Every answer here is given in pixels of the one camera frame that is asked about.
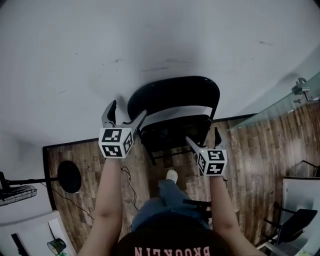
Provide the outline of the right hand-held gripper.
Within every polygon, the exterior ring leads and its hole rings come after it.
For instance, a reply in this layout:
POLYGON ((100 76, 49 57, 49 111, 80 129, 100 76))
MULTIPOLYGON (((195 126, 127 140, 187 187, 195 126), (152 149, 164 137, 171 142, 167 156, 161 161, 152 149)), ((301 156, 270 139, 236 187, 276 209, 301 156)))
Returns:
POLYGON ((228 163, 227 158, 227 139, 225 134, 214 128, 214 149, 205 149, 199 146, 190 137, 185 140, 191 150, 197 154, 197 165, 201 176, 223 176, 228 163))

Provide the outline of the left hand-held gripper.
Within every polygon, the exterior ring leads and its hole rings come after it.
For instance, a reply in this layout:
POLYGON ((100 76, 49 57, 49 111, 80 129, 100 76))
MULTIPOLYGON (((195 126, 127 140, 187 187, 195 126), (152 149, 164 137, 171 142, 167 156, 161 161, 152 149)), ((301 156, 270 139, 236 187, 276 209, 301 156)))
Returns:
POLYGON ((116 124, 117 101, 113 100, 104 110, 99 131, 98 145, 104 158, 126 158, 134 144, 134 133, 147 116, 143 110, 130 122, 116 124))

